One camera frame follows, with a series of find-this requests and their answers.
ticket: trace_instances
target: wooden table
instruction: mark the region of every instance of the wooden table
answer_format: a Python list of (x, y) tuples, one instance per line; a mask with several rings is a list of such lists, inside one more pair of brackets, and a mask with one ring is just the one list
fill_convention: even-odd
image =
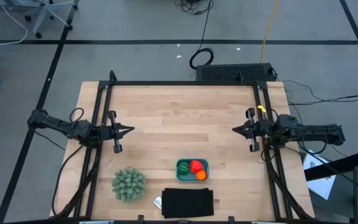
[[(98, 82), (84, 82), (77, 107), (83, 119), (91, 120)], [(272, 108), (289, 114), (283, 84), (268, 83)], [(92, 219), (164, 220), (154, 205), (164, 188), (214, 191), (214, 216), (189, 220), (236, 221), (274, 220), (268, 175), (260, 152), (249, 152), (250, 141), (232, 131), (246, 121), (245, 112), (255, 107), (250, 86), (113, 86), (109, 109), (117, 111), (117, 122), (135, 130), (121, 140), (123, 151), (115, 154), (113, 141), (105, 141), (96, 184)], [(98, 122), (101, 120), (100, 109)], [(287, 146), (298, 150), (295, 143)], [(64, 160), (78, 148), (69, 140)], [(66, 165), (60, 178), (55, 207), (61, 211), (78, 188), (85, 149)], [(204, 183), (184, 183), (176, 179), (175, 166), (181, 158), (204, 158), (210, 175)], [(282, 149), (282, 161), (290, 192), (305, 211), (314, 216), (303, 166), (299, 155)], [(135, 168), (147, 177), (145, 195), (136, 202), (115, 199), (111, 182), (122, 168)], [(285, 216), (281, 191), (277, 188), (281, 216)], [(88, 192), (81, 214), (85, 214)]]

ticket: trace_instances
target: black towel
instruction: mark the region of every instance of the black towel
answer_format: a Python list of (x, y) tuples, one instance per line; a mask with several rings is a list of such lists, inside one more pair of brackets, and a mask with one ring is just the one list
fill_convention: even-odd
[(190, 218), (214, 215), (213, 191), (208, 189), (165, 189), (162, 192), (165, 218)]

